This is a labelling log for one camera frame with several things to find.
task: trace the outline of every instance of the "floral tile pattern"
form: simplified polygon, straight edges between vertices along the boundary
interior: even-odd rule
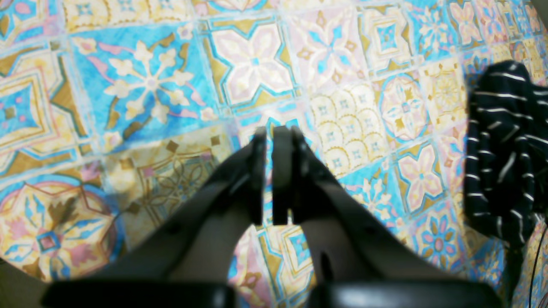
[[[462,49],[477,48],[484,44],[471,1],[449,2],[449,13],[459,34]]]
[[[508,31],[509,39],[520,39],[522,38],[522,33],[520,31],[520,26],[517,22],[516,16],[513,12],[512,2],[509,0],[499,0],[496,3],[499,8],[500,15]]]
[[[447,12],[448,3],[437,0],[406,0],[413,24],[413,43],[421,62],[439,60],[458,50],[458,34]]]
[[[257,12],[260,10],[276,8],[279,3],[278,1],[273,0],[192,0],[192,4],[198,16],[208,16],[226,13],[239,13],[243,11]]]
[[[280,23],[272,16],[200,24],[222,110],[240,114],[299,95]]]
[[[401,150],[395,160],[407,213],[422,213],[443,199],[446,190],[434,144],[427,141]]]
[[[116,260],[124,231],[116,201],[102,188],[101,163],[41,174],[0,190],[2,258],[52,281]]]
[[[412,71],[373,83],[392,149],[432,132],[419,78],[419,73]]]
[[[464,181],[466,122],[461,122],[441,132],[437,145],[439,163],[444,171],[444,181],[450,192],[456,192],[462,188]]]
[[[508,59],[546,85],[547,42],[530,0],[0,0],[0,258],[98,270],[266,127],[263,221],[228,281],[243,307],[302,306],[316,278],[302,229],[273,226],[270,158],[273,128],[298,126],[403,245],[504,296],[503,244],[464,216],[467,92]]]
[[[450,203],[441,203],[411,225],[413,250],[428,262],[450,272],[460,272],[464,243],[459,223]]]
[[[319,94],[310,105],[324,161],[335,175],[348,174],[390,151],[370,85]]]
[[[494,239],[486,241],[472,256],[470,264],[470,280],[486,282],[499,289],[505,266],[503,243]]]
[[[480,30],[487,44],[506,42],[508,30],[497,10],[495,0],[476,0],[474,2]]]
[[[82,32],[108,26],[187,21],[192,18],[186,1],[174,0],[64,0],[68,32]]]
[[[413,64],[410,26],[399,4],[363,7],[359,33],[372,73],[401,70]]]
[[[493,48],[480,47],[461,55],[460,63],[464,71],[464,80],[468,89],[472,89],[482,73],[494,62],[512,59],[507,44],[501,44]]]
[[[405,223],[405,210],[390,159],[360,169],[340,179],[346,191],[393,234]]]
[[[0,55],[0,186],[93,152],[71,66],[59,42]]]
[[[356,11],[351,7],[289,17],[289,33],[309,93],[365,78]]]
[[[272,131],[277,126],[297,126],[304,133],[305,140],[316,156],[322,157],[321,146],[318,136],[312,125],[311,115],[305,107],[304,102],[283,102],[272,105],[267,109],[253,112],[237,118],[238,146],[247,144],[258,127],[265,127],[268,135],[266,142],[266,196],[264,200],[262,220],[264,226],[272,225]]]

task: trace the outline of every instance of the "ceramic tile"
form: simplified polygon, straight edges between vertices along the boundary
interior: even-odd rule
[[[0,186],[93,152],[71,66],[57,41],[0,55]]]
[[[531,79],[536,84],[542,84],[546,81],[546,72],[544,70],[545,60],[540,56],[536,40],[534,38],[524,39],[523,44],[529,55],[528,68]]]
[[[237,115],[300,95],[281,22],[275,17],[200,24],[221,110]]]
[[[303,9],[315,9],[329,5],[351,4],[352,0],[280,0],[281,7],[287,12]]]
[[[55,0],[20,0],[0,3],[0,50],[60,33]]]
[[[242,235],[234,249],[228,282],[244,299],[243,307],[273,307],[269,272],[254,226]]]
[[[470,261],[469,279],[485,282],[498,290],[501,286],[504,260],[504,246],[501,241],[495,239],[484,241]]]
[[[497,10],[495,0],[475,0],[473,4],[486,43],[491,45],[508,41],[508,32]]]
[[[213,16],[218,14],[235,14],[241,12],[260,12],[262,10],[276,9],[279,0],[191,0],[196,15]]]
[[[467,118],[466,87],[458,58],[422,66],[420,76],[428,114],[436,130],[444,130]]]
[[[416,71],[374,82],[375,97],[386,128],[390,148],[429,135],[433,125]]]
[[[420,214],[445,197],[439,155],[431,141],[398,151],[394,160],[407,213]]]
[[[492,48],[484,46],[464,52],[461,55],[460,63],[464,71],[464,81],[468,90],[474,88],[489,65],[508,59],[512,59],[512,56],[507,44]]]
[[[320,94],[310,105],[324,161],[335,175],[347,174],[390,151],[369,84]]]
[[[359,43],[355,9],[332,8],[292,15],[288,27],[309,94],[365,78],[367,64]]]
[[[441,203],[418,217],[410,227],[413,250],[433,265],[460,272],[465,262],[462,231],[450,203]]]
[[[520,31],[520,27],[512,10],[512,2],[508,0],[497,1],[496,6],[499,8],[509,39],[521,39],[523,34]]]
[[[124,211],[130,248],[192,197],[232,154],[223,126],[151,142],[105,158],[110,186]]]
[[[99,161],[0,189],[2,258],[44,281],[88,275],[117,259],[124,231]]]
[[[389,158],[357,170],[339,182],[394,235],[406,224],[396,173]]]
[[[461,49],[478,48],[485,44],[472,1],[451,0],[448,9],[453,18],[451,22],[459,34]]]
[[[466,125],[466,122],[461,122],[438,136],[439,163],[450,192],[457,192],[464,185]]]
[[[413,24],[412,41],[420,62],[440,60],[458,50],[458,34],[451,24],[447,3],[405,0],[404,5]]]

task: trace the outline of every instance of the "floor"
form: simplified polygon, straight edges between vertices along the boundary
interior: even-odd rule
[[[0,257],[44,281],[100,269],[287,125],[410,249],[503,294],[501,243],[463,220],[466,93],[506,59],[546,85],[547,35],[523,0],[0,1]],[[299,306],[310,253],[271,198],[229,280],[250,307]]]

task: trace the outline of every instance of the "striped fabric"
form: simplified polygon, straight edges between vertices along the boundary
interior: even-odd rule
[[[465,213],[485,235],[523,246],[543,212],[548,173],[548,88],[526,67],[490,66],[469,101]]]

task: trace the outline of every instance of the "patterned tile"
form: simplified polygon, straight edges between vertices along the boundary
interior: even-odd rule
[[[275,9],[279,0],[192,0],[194,10],[198,16],[212,16],[218,14],[259,12]]]
[[[542,234],[542,231],[546,225],[544,223],[538,223],[535,226],[535,229],[533,230],[533,234],[529,238],[529,242],[527,243],[526,247],[524,248],[524,262],[522,265],[522,271],[520,276],[520,281],[516,287],[516,290],[514,292],[513,296],[513,305],[518,306],[522,303],[525,304],[525,307],[528,306],[529,302],[529,288],[531,287],[531,277],[533,276],[533,266],[535,263],[536,258],[536,252],[538,251],[540,243],[540,237]],[[536,273],[533,280],[533,289],[532,289],[532,296],[531,296],[531,307],[538,307],[539,301],[543,298],[544,294],[541,294],[541,280],[542,280],[542,274],[543,274],[543,264],[546,263],[544,259],[544,250],[546,245],[547,237],[544,237],[544,242],[542,245],[544,247],[541,247],[541,251],[543,253],[539,254],[539,259],[537,262],[536,267]]]
[[[524,39],[523,44],[529,55],[528,68],[533,82],[536,84],[545,83],[546,72],[544,71],[544,60],[541,58],[539,50],[537,49],[536,40],[534,38]]]
[[[192,9],[186,1],[175,0],[64,0],[68,32],[82,32],[108,26],[151,24],[160,21],[187,21]]]
[[[258,232],[273,289],[271,307],[301,306],[316,284],[312,259],[299,226],[268,226]]]
[[[355,171],[340,183],[394,235],[406,221],[393,163],[389,158]]]
[[[460,272],[465,262],[462,231],[450,203],[443,202],[410,226],[413,250],[437,267]]]
[[[144,29],[155,36],[141,36]],[[189,24],[130,27],[71,37],[105,152],[159,140],[218,118]]]
[[[115,201],[95,161],[0,190],[2,258],[44,281],[89,274],[123,250]]]
[[[493,63],[498,63],[506,60],[512,60],[512,52],[509,44],[498,44],[491,47],[493,53]]]
[[[403,14],[398,4],[360,8],[359,34],[371,73],[382,75],[413,64],[410,26]]]
[[[373,83],[387,139],[392,149],[432,132],[416,71]]]
[[[546,49],[546,40],[544,40],[543,36],[536,38],[536,49],[538,50],[539,56],[543,62],[544,78],[546,78],[546,74],[548,73],[548,49]]]
[[[444,198],[446,191],[434,144],[427,141],[400,150],[394,160],[407,213],[422,213]]]
[[[336,176],[388,154],[383,121],[370,85],[320,94],[310,105],[324,161]]]
[[[475,255],[478,254],[480,249],[485,246],[488,242],[496,242],[498,239],[489,238],[474,228],[470,227],[468,224],[464,224],[463,227],[463,241],[466,247],[467,259],[472,260]]]
[[[475,0],[473,3],[485,42],[489,45],[506,42],[508,33],[502,17],[496,9],[495,0]]]
[[[200,24],[224,113],[242,114],[300,94],[280,23],[272,16]]]
[[[0,50],[38,37],[59,33],[59,13],[54,0],[2,1],[0,3]]]
[[[468,90],[474,88],[489,65],[507,59],[512,59],[507,44],[501,44],[492,49],[484,46],[464,52],[461,55],[460,63],[462,64],[464,81]]]
[[[303,9],[314,9],[325,7],[328,5],[340,5],[340,4],[350,4],[352,0],[279,0],[281,2],[281,7],[287,11],[292,12],[295,10]]]
[[[459,34],[462,49],[468,50],[485,44],[472,1],[450,0],[449,14],[453,18],[451,22]]]
[[[438,136],[439,163],[450,192],[461,190],[464,184],[466,155],[466,122],[461,122]]]
[[[502,0],[510,1],[511,8],[516,19],[518,29],[520,30],[523,37],[530,37],[533,35],[531,31],[531,25],[529,24],[529,19],[526,16],[524,4],[529,2],[527,0]]]
[[[464,193],[463,187],[458,187],[456,191],[451,192],[451,204],[453,205],[453,210],[455,211],[457,222],[459,223],[460,229],[464,232],[465,221],[467,220],[464,215]]]
[[[546,238],[546,235],[544,236],[543,241],[541,242],[542,248],[541,253],[542,256],[539,256],[539,258],[542,258],[542,267],[537,267],[537,272],[535,273],[535,276],[540,276],[540,290],[541,290],[541,296],[545,296],[545,294],[548,293],[548,238]]]
[[[470,261],[468,278],[472,281],[488,283],[495,290],[501,286],[501,277],[504,270],[504,246],[502,241],[489,239],[483,241],[477,248]]]
[[[249,227],[234,249],[228,279],[246,301],[243,307],[273,307],[269,272],[254,226]]]
[[[303,132],[305,140],[317,157],[321,157],[319,138],[312,126],[311,115],[302,101],[284,102],[271,105],[267,109],[252,112],[238,117],[237,134],[241,145],[247,144],[257,127],[266,127],[268,139],[266,141],[266,195],[264,200],[262,220],[264,226],[272,225],[272,131],[277,126],[297,126]]]
[[[310,94],[365,78],[367,66],[359,45],[355,9],[311,11],[289,17],[288,23],[302,80]]]
[[[517,41],[510,43],[510,53],[512,54],[512,58],[518,62],[521,62],[525,65],[527,68],[527,71],[529,71],[529,75],[533,79],[533,63],[532,58],[529,54],[530,51],[525,46],[525,41]]]
[[[105,157],[128,246],[158,228],[230,154],[225,128],[215,126]]]
[[[438,0],[406,0],[412,41],[420,62],[448,57],[458,49],[458,34],[451,24],[447,5]]]
[[[499,8],[500,15],[506,26],[508,37],[511,40],[521,39],[522,33],[517,23],[516,16],[512,10],[512,2],[509,0],[498,0],[496,6]]]
[[[436,130],[466,119],[466,87],[457,57],[422,66],[420,75],[428,113]]]
[[[92,132],[59,42],[0,55],[0,186],[92,152]]]

